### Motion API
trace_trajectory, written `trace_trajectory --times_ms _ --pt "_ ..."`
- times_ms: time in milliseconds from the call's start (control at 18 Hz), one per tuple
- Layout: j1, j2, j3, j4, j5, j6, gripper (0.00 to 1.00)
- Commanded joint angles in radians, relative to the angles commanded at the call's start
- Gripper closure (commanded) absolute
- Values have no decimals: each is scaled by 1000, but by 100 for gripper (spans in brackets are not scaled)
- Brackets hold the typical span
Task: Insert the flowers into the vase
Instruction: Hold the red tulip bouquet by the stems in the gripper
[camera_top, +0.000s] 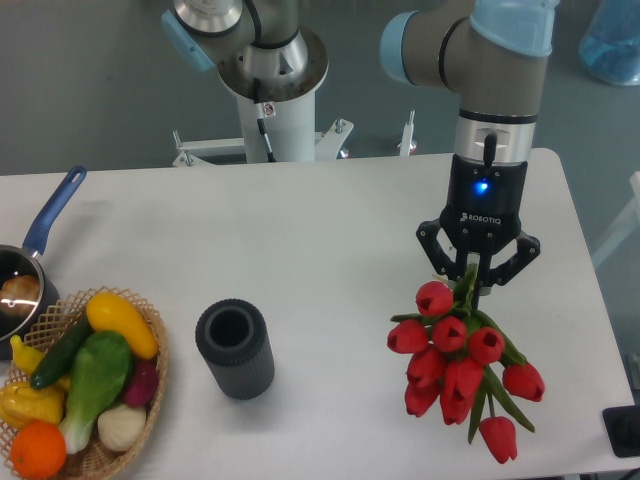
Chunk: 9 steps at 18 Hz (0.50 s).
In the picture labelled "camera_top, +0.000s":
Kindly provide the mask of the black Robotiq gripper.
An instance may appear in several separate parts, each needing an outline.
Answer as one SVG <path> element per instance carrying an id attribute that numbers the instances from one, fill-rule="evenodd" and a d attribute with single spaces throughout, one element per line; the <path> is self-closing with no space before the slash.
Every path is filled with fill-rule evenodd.
<path id="1" fill-rule="evenodd" d="M 416 231 L 436 273 L 450 282 L 458 282 L 466 274 L 469 253 L 478 253 L 488 235 L 493 238 L 494 254 L 515 239 L 516 252 L 489 269 L 481 288 L 481 295 L 487 296 L 494 285 L 506 285 L 540 255 L 540 241 L 520 233 L 519 212 L 527 169 L 527 162 L 497 164 L 486 169 L 458 155 L 453 157 L 447 201 L 440 220 L 423 221 Z M 455 250 L 454 259 L 438 240 L 441 231 Z"/>

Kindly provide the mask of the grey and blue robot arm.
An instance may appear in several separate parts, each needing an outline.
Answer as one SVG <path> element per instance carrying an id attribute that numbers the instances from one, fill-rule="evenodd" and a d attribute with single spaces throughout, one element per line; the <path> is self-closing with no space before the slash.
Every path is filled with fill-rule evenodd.
<path id="1" fill-rule="evenodd" d="M 446 205 L 418 239 L 435 271 L 473 291 L 505 285 L 540 252 L 519 218 L 552 50 L 552 1 L 447 1 L 385 27 L 386 74 L 460 97 Z M 194 69 L 216 69 L 235 96 L 251 163 L 334 157 L 315 131 L 315 94 L 328 71 L 321 39 L 295 1 L 176 1 L 161 19 Z"/>

